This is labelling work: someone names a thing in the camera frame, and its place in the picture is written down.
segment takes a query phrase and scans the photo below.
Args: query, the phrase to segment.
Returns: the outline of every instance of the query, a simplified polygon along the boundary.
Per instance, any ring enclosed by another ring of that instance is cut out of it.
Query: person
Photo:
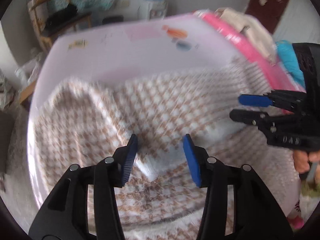
[[[320,161],[320,150],[317,152],[311,152],[309,155],[306,152],[294,150],[292,157],[294,168],[298,173],[302,174],[310,170],[309,162]],[[320,165],[318,165],[316,170],[315,182],[316,184],[320,184]]]

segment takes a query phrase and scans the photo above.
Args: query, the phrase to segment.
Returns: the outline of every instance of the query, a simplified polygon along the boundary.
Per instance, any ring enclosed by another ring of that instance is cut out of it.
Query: wooden chair
[[[35,0],[35,4],[29,9],[29,11],[34,11],[35,14],[35,23],[36,23],[36,29],[40,36],[40,41],[43,43],[44,48],[46,49],[46,53],[49,52],[51,49],[54,41],[57,39],[57,37],[64,33],[67,29],[70,29],[73,27],[74,31],[76,31],[76,25],[80,22],[86,21],[88,22],[88,27],[91,28],[91,12],[87,13],[78,13],[76,16],[71,18],[70,20],[64,22],[63,24],[60,24],[59,26],[53,28],[53,29],[46,29],[44,28],[43,31],[40,29],[36,8],[50,0]]]

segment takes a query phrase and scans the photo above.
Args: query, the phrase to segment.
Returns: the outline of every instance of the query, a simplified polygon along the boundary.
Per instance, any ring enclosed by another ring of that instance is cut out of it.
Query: blue rubber tip
[[[190,140],[191,139],[189,139],[188,135],[185,135],[183,137],[183,150],[184,150],[184,154],[186,155],[186,159],[188,162],[188,166],[189,166],[189,170],[190,170],[193,182],[197,185],[197,187],[200,187],[201,186],[200,166],[193,152],[193,147],[194,147],[193,142]]]
[[[272,100],[265,96],[240,95],[238,100],[244,106],[268,107],[273,104]]]
[[[130,173],[132,170],[133,162],[136,157],[136,153],[138,151],[138,138],[136,135],[132,135],[132,141],[129,140],[129,152],[127,154],[126,160],[124,162],[124,166],[122,168],[122,185],[126,184],[129,180]]]

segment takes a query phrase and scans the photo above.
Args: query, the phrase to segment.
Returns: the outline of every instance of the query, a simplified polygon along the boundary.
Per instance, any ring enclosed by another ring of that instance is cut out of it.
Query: gray floor
[[[28,232],[38,211],[27,165],[28,112],[17,103],[13,103],[7,112],[16,122],[8,151],[7,172],[4,175],[5,192],[0,190],[0,196],[17,223]]]

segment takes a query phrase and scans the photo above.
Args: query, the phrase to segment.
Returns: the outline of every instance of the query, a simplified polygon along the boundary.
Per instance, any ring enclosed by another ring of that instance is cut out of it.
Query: fuzzy fabric
[[[34,125],[36,151],[49,193],[73,163],[98,163],[139,140],[129,182],[116,188],[126,239],[195,239],[206,189],[193,183],[182,149],[189,133],[227,165],[252,165],[281,207],[296,183],[291,152],[272,148],[255,127],[230,121],[241,93],[270,91],[260,69],[235,61],[219,69],[193,69],[127,81],[115,88],[79,80],[63,82],[41,110]],[[270,108],[271,114],[280,114]],[[88,220],[94,232],[93,191]],[[228,198],[226,233],[233,224],[233,197]]]

